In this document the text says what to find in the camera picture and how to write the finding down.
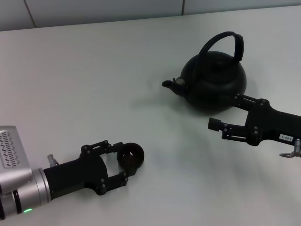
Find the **black round teapot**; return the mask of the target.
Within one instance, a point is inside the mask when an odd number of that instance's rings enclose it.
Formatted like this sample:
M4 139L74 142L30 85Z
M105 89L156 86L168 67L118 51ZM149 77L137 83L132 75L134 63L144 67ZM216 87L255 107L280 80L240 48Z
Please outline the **black round teapot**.
M211 51L218 41L232 36L235 41L234 55ZM229 109L228 98L244 94L246 73L241 60L244 39L235 32L222 32L211 38L183 67L181 75L162 82L162 86L183 97L192 107L204 112Z

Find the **small black teacup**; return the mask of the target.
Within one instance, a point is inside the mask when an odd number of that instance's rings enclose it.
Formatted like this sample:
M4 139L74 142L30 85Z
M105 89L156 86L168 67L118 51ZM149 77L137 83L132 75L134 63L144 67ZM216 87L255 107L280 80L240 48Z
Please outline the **small black teacup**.
M133 176L144 162L144 150L136 143L126 143L117 151L117 161L128 177Z

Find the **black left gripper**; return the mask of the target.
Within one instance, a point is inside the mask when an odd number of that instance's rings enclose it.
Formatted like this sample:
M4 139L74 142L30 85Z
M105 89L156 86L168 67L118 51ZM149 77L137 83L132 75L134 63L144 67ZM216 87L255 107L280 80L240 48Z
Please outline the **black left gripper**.
M122 142L111 145L107 140L84 145L81 147L79 158L44 169L51 199L84 188L92 189L97 195L104 195L111 190L126 186L128 178L133 176L134 172L125 171L109 177L101 158L103 154L120 151L123 146Z

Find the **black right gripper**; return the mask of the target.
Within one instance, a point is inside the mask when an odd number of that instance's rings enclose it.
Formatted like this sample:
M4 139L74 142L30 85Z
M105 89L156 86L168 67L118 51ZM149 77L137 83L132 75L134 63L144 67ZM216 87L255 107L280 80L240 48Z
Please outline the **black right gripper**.
M209 118L208 129L222 132L222 139L247 142L258 146L261 141L272 140L294 145L301 140L301 116L273 109L269 101L255 99L237 93L229 97L229 103L248 111L244 126Z

